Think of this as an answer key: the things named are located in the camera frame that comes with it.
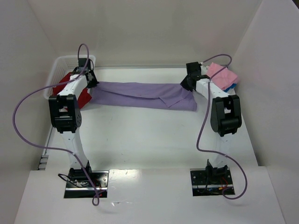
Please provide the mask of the purple t shirt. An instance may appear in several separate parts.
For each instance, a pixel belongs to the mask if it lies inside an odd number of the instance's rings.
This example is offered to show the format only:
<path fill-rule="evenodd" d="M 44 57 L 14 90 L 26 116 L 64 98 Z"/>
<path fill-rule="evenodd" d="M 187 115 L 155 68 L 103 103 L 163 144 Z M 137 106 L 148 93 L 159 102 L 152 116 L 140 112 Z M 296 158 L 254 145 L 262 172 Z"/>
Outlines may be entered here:
<path fill-rule="evenodd" d="M 192 111 L 197 103 L 180 84 L 100 82 L 92 90 L 92 104 Z"/>

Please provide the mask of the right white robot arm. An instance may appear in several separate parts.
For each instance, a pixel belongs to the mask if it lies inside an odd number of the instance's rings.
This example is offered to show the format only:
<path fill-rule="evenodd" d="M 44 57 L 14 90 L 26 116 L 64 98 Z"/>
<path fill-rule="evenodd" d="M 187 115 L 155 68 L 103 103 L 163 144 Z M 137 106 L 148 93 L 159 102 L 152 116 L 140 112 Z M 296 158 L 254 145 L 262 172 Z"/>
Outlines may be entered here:
<path fill-rule="evenodd" d="M 228 166 L 226 159 L 232 135 L 242 125 L 240 98 L 237 95 L 230 95 L 219 88 L 211 77 L 203 75 L 201 63 L 192 62 L 186 64 L 187 75 L 180 83 L 188 91 L 195 91 L 207 99 L 207 109 L 203 124 L 200 128 L 196 148 L 200 152 L 213 153 L 217 157 L 215 162 L 207 161 L 206 172 L 208 180 L 220 178 L 227 174 Z M 211 129 L 218 134 L 217 148 L 215 150 L 201 149 L 199 146 L 203 129 L 207 120 L 210 120 Z"/>

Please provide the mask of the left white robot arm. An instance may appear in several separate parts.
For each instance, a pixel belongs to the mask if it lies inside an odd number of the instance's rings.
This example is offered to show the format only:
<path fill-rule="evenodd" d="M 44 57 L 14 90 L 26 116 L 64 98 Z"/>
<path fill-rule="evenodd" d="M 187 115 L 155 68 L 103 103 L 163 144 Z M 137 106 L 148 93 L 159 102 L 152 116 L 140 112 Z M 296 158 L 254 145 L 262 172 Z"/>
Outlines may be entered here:
<path fill-rule="evenodd" d="M 90 184 L 84 170 L 92 175 L 79 128 L 82 124 L 80 109 L 92 98 L 89 90 L 99 83 L 93 70 L 92 59 L 79 58 L 78 66 L 60 80 L 59 86 L 53 87 L 53 93 L 48 99 L 51 124 L 63 137 L 66 149 L 71 151 L 69 174 L 58 176 L 77 188 Z"/>

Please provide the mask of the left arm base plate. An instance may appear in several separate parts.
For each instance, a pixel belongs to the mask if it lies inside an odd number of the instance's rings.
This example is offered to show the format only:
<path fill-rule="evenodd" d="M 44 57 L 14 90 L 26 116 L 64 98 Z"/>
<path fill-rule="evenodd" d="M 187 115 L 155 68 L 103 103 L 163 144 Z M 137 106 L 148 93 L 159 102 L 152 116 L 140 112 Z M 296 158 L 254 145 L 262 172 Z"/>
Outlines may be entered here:
<path fill-rule="evenodd" d="M 66 182 L 64 198 L 93 198 L 95 191 L 92 184 L 88 181 L 83 171 L 77 176 L 69 172 L 68 175 L 58 174 Z M 107 198 L 109 171 L 93 171 L 90 178 L 95 185 L 100 198 Z"/>

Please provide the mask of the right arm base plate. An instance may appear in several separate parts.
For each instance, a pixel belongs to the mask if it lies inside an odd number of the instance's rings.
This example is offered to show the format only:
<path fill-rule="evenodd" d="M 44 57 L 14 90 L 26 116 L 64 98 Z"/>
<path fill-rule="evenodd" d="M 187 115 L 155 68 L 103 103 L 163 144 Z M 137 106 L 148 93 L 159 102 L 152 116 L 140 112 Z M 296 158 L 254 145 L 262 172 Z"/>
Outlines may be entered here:
<path fill-rule="evenodd" d="M 225 190 L 225 195 L 235 195 L 229 169 L 220 177 L 207 177 L 205 169 L 191 169 L 190 176 L 193 196 L 221 196 L 223 190 Z"/>

